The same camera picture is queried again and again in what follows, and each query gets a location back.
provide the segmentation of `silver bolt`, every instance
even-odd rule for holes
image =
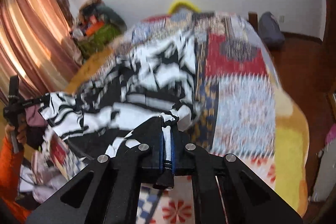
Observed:
[[[98,160],[100,163],[103,163],[103,162],[107,161],[108,159],[109,159],[108,156],[106,156],[106,155],[100,155],[100,156],[98,157],[97,160]]]
[[[185,148],[186,148],[187,150],[195,150],[196,145],[194,145],[193,143],[187,143],[187,144],[185,145]]]
[[[236,156],[233,154],[227,154],[225,158],[227,161],[230,161],[230,162],[234,162],[236,160]]]
[[[139,145],[139,150],[141,151],[145,151],[149,148],[148,144],[142,143],[141,145]]]

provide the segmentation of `gray bag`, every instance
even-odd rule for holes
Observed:
[[[264,13],[258,23],[258,35],[268,48],[281,48],[285,37],[271,12]]]

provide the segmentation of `bedspread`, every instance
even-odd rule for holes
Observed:
[[[114,53],[90,81],[105,75],[115,56],[186,31],[192,34],[196,56],[193,100],[202,106],[195,125],[189,128],[192,141],[216,155],[236,154],[303,215],[307,206],[308,125],[282,89],[260,38],[240,16],[182,12],[148,18],[111,44],[106,51],[112,48]],[[104,54],[92,65],[102,60]],[[90,69],[90,63],[86,64],[85,70]],[[137,223],[193,223],[190,180],[175,177],[172,191],[144,185]]]

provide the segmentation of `pink cloth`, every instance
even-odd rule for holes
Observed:
[[[48,125],[47,121],[43,119],[41,114],[38,112],[39,108],[39,105],[26,108],[26,120],[30,127],[46,127]]]
[[[330,143],[334,138],[336,138],[336,123],[334,123],[329,130],[329,133],[325,137],[325,145]]]

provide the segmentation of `wooden floor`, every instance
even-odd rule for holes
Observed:
[[[318,171],[316,153],[324,147],[325,136],[334,123],[326,93],[319,91],[320,74],[317,63],[321,59],[321,45],[297,38],[287,38],[280,51],[271,51],[283,89],[305,114],[310,131],[310,147],[306,163],[308,194],[312,193]],[[309,223],[321,203],[311,203],[304,216]]]

